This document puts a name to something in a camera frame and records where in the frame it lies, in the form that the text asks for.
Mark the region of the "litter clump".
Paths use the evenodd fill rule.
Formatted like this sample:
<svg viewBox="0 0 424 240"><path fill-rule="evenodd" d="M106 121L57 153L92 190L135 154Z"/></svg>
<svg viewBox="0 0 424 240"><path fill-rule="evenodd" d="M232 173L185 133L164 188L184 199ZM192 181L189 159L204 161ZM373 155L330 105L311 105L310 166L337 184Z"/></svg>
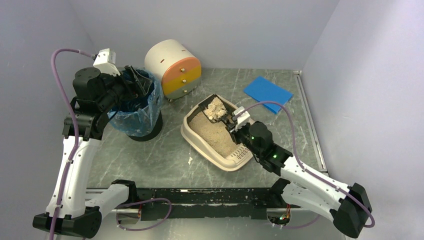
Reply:
<svg viewBox="0 0 424 240"><path fill-rule="evenodd" d="M228 111L222 100L215 96L207 106L202 110L208 120L215 123L224 117Z"/></svg>

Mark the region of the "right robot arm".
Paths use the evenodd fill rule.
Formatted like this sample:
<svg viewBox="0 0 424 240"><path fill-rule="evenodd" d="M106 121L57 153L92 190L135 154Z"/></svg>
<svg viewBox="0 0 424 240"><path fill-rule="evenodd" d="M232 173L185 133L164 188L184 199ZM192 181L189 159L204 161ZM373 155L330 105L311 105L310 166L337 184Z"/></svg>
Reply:
<svg viewBox="0 0 424 240"><path fill-rule="evenodd" d="M260 121L238 126L225 120L224 124L236 144L246 147L265 170L280 177L272 186L278 200L325 217L352 239L367 227L372 206L362 185L337 181L297 161L292 152L274 143L271 131Z"/></svg>

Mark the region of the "black litter scoop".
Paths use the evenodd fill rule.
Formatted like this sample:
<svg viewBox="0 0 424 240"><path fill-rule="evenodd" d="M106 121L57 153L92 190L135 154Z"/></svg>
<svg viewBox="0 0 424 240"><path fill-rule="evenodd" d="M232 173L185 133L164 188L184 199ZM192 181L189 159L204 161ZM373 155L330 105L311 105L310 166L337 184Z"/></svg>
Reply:
<svg viewBox="0 0 424 240"><path fill-rule="evenodd" d="M217 94L208 96L198 104L198 108L212 124L229 122L234 111L234 107Z"/></svg>

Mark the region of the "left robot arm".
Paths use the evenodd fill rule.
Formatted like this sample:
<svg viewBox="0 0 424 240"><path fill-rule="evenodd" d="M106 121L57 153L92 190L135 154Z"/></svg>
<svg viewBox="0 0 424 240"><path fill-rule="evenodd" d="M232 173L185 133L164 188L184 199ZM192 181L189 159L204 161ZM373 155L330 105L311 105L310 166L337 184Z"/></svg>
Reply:
<svg viewBox="0 0 424 240"><path fill-rule="evenodd" d="M109 111L150 94L154 79L130 65L116 74L87 67L75 73L72 85L75 97L67 104L69 115L63 122L63 153L56 186L45 212L34 216L32 222L51 240L58 235L91 239L109 212L139 200L131 180L117 179L91 200L86 200L86 190L94 156L110 122Z"/></svg>

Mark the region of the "black bin with blue bag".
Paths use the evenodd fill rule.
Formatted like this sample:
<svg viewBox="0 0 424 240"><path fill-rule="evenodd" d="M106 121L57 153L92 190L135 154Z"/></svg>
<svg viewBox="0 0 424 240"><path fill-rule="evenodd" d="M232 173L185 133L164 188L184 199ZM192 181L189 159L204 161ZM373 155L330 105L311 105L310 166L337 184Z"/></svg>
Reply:
<svg viewBox="0 0 424 240"><path fill-rule="evenodd" d="M161 81L143 68L135 68L140 74L152 80L143 109L125 109L124 102L113 107L108 113L109 123L130 139L146 142L155 138L163 128L162 106L164 93Z"/></svg>

